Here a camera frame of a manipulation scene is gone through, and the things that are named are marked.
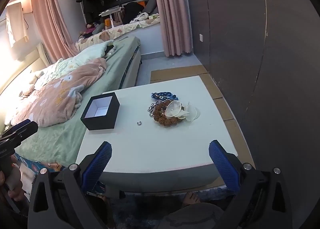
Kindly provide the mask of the person's left hand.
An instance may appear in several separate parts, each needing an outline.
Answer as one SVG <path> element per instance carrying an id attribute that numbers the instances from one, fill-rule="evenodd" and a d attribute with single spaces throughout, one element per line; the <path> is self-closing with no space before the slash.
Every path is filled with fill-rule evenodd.
<path id="1" fill-rule="evenodd" d="M 8 196 L 15 201 L 22 201 L 24 199 L 23 183 L 21 182 L 20 169 L 17 166 L 17 159 L 12 155 L 10 160 L 11 172 L 6 176 L 1 170 L 1 186 L 7 185 Z"/>

